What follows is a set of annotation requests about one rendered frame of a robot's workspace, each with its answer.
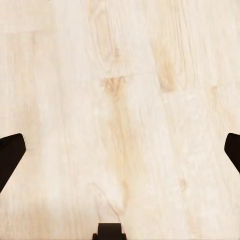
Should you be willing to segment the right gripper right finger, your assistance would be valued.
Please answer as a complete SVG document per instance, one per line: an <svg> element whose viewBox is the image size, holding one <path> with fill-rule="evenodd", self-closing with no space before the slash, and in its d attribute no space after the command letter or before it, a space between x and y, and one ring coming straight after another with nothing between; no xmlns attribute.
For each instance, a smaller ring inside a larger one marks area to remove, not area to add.
<svg viewBox="0 0 240 240"><path fill-rule="evenodd" d="M240 135L229 133L227 135L224 151L240 173Z"/></svg>

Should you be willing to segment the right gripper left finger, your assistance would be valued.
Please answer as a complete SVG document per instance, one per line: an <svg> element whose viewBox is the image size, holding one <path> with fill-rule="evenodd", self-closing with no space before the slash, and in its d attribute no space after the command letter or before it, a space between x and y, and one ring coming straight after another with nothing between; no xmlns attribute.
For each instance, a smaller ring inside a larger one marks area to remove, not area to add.
<svg viewBox="0 0 240 240"><path fill-rule="evenodd" d="M0 138L0 192L26 152L23 134Z"/></svg>

